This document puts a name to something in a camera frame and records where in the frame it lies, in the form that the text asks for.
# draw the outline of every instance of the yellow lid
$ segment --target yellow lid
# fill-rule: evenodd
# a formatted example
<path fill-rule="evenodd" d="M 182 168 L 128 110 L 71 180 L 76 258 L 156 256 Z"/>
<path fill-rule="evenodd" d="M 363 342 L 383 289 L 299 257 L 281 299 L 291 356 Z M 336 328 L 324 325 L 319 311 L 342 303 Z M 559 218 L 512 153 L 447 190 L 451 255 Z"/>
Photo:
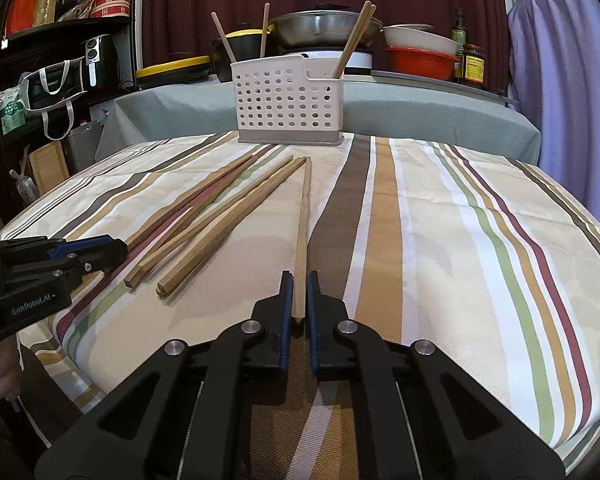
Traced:
<path fill-rule="evenodd" d="M 178 61 L 171 61 L 169 63 L 162 63 L 160 65 L 151 65 L 145 68 L 139 68 L 136 70 L 136 77 L 144 77 L 146 75 L 159 74 L 162 72 L 168 72 L 169 70 L 176 70 L 177 68 L 186 68 L 187 66 L 202 65 L 209 62 L 209 56 L 198 56 L 189 57 L 187 59 L 180 59 Z"/>
<path fill-rule="evenodd" d="M 262 34 L 261 28 L 245 28 L 244 30 L 236 30 L 235 32 L 229 32 L 226 36 L 228 38 L 237 38 L 238 36 L 248 36 L 249 34 Z"/>

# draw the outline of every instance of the stainless steel wok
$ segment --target stainless steel wok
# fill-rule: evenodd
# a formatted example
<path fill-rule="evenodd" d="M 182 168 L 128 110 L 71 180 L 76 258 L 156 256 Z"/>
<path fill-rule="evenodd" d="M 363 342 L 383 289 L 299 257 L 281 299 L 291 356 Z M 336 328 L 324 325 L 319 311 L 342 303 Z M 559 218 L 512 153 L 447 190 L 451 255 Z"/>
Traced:
<path fill-rule="evenodd" d="M 353 30 L 357 12 L 348 10 L 304 10 L 270 20 L 270 38 L 284 49 L 311 47 L 344 48 Z M 368 48 L 380 34 L 382 22 L 371 19 L 359 48 Z"/>

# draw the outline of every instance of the utensil holder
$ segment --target utensil holder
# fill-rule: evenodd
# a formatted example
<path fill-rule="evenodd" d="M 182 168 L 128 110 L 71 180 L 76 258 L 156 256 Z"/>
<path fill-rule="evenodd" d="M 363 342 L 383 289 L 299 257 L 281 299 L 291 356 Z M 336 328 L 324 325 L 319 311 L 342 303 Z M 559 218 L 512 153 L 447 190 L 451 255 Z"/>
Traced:
<path fill-rule="evenodd" d="M 342 79 L 334 58 L 263 57 L 232 63 L 240 142 L 337 146 Z"/>

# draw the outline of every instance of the white bag handle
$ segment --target white bag handle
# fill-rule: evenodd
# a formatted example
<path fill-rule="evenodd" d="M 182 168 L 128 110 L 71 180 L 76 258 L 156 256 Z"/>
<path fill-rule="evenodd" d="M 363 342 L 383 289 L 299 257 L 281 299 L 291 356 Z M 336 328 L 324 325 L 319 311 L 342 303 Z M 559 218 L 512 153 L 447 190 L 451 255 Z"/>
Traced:
<path fill-rule="evenodd" d="M 64 68 L 62 69 L 62 79 L 60 80 L 60 85 L 58 86 L 58 89 L 54 90 L 53 92 L 49 91 L 49 84 L 46 82 L 46 66 L 38 70 L 38 73 L 40 74 L 40 82 L 42 83 L 42 88 L 45 89 L 46 93 L 48 93 L 49 95 L 56 95 L 62 89 L 62 85 L 64 85 L 64 82 L 66 81 L 66 76 L 69 73 L 70 64 L 71 61 L 69 61 L 68 59 L 64 60 Z"/>
<path fill-rule="evenodd" d="M 66 112 L 69 115 L 69 127 L 66 129 L 65 133 L 62 135 L 62 137 L 60 137 L 59 139 L 54 139 L 53 137 L 49 136 L 48 133 L 48 129 L 49 129 L 49 113 L 48 112 L 42 112 L 42 123 L 45 127 L 45 137 L 49 140 L 62 140 L 64 139 L 69 132 L 71 131 L 71 129 L 74 127 L 74 105 L 72 104 L 71 101 L 67 101 L 66 102 Z"/>

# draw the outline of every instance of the gray basket base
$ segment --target gray basket base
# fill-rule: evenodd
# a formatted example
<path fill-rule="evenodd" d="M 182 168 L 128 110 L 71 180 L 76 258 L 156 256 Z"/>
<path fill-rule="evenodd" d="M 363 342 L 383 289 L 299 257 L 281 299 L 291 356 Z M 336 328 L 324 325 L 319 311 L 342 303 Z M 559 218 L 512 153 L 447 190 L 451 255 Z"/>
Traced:
<path fill-rule="evenodd" d="M 238 130 L 238 142 L 246 144 L 290 144 L 295 146 L 339 146 L 341 132 L 318 130 Z"/>

